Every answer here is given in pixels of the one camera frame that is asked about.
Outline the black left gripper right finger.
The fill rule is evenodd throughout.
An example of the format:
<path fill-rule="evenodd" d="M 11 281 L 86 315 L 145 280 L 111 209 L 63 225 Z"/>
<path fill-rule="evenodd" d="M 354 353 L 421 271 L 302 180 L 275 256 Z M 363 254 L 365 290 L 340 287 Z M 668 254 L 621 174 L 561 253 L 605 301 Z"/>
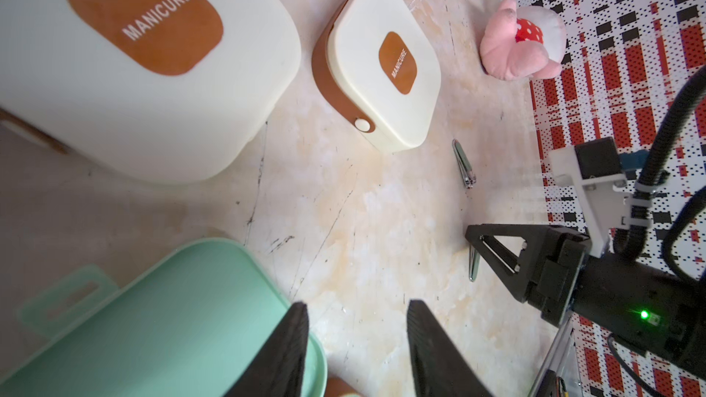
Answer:
<path fill-rule="evenodd" d="M 424 301 L 410 301 L 406 331 L 417 396 L 491 396 Z"/>

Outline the green nail kit case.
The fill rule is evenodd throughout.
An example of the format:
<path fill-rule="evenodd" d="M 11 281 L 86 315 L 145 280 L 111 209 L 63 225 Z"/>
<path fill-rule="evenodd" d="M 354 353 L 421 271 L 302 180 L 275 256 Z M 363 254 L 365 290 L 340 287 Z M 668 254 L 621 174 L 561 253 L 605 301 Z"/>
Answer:
<path fill-rule="evenodd" d="M 221 396 L 290 303 L 235 241 L 175 250 L 124 288 L 89 265 L 27 301 L 18 321 L 46 347 L 5 396 Z"/>

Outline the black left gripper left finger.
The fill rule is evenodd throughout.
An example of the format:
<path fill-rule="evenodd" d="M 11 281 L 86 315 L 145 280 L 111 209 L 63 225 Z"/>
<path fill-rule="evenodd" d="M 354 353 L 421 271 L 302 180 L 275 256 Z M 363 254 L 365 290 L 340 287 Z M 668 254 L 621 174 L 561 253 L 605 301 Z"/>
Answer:
<path fill-rule="evenodd" d="M 307 305 L 298 301 L 225 396 L 300 396 L 308 337 Z"/>

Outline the cream nail kit case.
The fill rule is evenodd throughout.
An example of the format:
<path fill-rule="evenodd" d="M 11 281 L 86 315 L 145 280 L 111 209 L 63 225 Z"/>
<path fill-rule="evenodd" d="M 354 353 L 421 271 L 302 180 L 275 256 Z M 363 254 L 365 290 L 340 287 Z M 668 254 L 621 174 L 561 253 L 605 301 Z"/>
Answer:
<path fill-rule="evenodd" d="M 345 0 L 312 53 L 321 95 L 383 153 L 419 147 L 441 91 L 441 66 L 404 0 Z"/>
<path fill-rule="evenodd" d="M 131 178 L 224 171 L 290 85 L 279 0 L 1 0 L 1 122 Z"/>

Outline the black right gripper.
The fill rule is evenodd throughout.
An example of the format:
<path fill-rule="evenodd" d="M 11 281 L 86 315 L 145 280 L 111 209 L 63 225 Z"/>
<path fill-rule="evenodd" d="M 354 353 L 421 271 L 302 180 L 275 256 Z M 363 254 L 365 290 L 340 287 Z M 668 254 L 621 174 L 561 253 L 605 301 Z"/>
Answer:
<path fill-rule="evenodd" d="M 632 216 L 632 208 L 652 203 L 624 192 L 628 180 L 614 141 L 554 150 L 552 172 L 557 185 L 575 188 L 593 242 L 557 225 L 484 223 L 466 228 L 471 248 L 516 301 L 539 310 L 550 325 L 561 326 L 572 303 L 625 347 L 704 378 L 704 292 L 610 252 L 614 233 L 652 224 Z"/>

